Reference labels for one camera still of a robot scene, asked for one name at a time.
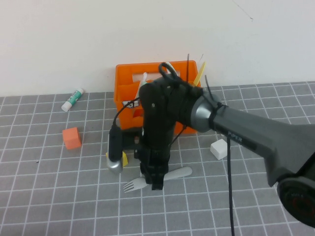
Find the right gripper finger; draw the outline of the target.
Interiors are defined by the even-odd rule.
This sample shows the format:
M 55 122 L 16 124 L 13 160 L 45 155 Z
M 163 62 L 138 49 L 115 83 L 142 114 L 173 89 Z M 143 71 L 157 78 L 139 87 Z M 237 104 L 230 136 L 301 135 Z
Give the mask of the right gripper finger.
M 151 184 L 152 183 L 152 177 L 150 175 L 150 172 L 148 170 L 146 170 L 145 168 L 141 168 L 140 169 L 141 174 L 143 176 L 143 178 L 145 179 L 147 184 Z
M 164 185 L 164 173 L 154 173 L 151 175 L 152 190 L 162 190 Z

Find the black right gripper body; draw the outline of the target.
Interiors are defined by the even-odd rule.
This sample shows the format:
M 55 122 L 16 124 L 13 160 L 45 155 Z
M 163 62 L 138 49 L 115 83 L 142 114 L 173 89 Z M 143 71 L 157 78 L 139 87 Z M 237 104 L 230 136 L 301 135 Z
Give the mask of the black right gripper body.
M 140 171 L 143 175 L 165 174 L 168 172 L 170 146 L 162 149 L 152 149 L 141 145 L 134 151 L 134 157 L 140 161 Z

